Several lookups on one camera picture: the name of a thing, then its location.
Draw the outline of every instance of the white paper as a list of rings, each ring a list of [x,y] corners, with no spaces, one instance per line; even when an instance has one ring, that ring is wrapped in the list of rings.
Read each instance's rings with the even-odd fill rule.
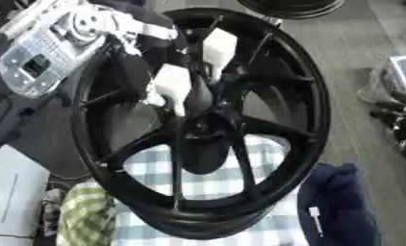
[[[49,172],[13,147],[0,149],[0,234],[34,235]],[[0,236],[0,246],[33,241]]]

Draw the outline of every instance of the white 3d-printed part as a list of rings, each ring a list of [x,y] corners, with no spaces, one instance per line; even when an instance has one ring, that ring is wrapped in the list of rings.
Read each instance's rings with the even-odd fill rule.
[[[213,66],[213,82],[221,77],[222,70],[235,57],[238,37],[219,28],[203,41],[203,60]]]
[[[164,64],[154,79],[155,90],[173,101],[178,116],[185,116],[184,102],[191,91],[190,73],[180,66]]]

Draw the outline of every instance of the green plaid cloth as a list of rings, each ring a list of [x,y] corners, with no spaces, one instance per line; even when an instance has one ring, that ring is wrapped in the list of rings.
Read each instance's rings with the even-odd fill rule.
[[[107,246],[114,232],[114,199],[94,180],[74,186],[61,207],[59,246]]]

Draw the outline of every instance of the blue and white checkered tablecloth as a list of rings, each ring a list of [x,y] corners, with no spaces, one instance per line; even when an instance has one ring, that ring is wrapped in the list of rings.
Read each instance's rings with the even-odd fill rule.
[[[289,144],[279,138],[248,135],[245,138],[256,181],[264,180],[282,162]],[[126,171],[142,184],[171,195],[170,152],[166,145],[145,150],[129,158]],[[183,170],[183,189],[187,199],[208,200],[242,191],[242,174],[230,151],[227,161],[217,171],[203,176]],[[128,207],[116,204],[112,246],[305,246],[308,245],[297,216],[298,188],[279,201],[274,209],[253,227],[221,239],[198,241],[176,238],[146,225]]]

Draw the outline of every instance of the black cloth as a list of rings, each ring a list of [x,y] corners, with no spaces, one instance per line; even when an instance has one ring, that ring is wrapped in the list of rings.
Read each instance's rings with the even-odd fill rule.
[[[298,194],[299,219],[310,246],[380,246],[377,224],[368,210],[357,166],[319,163]],[[323,234],[309,209],[318,207]]]

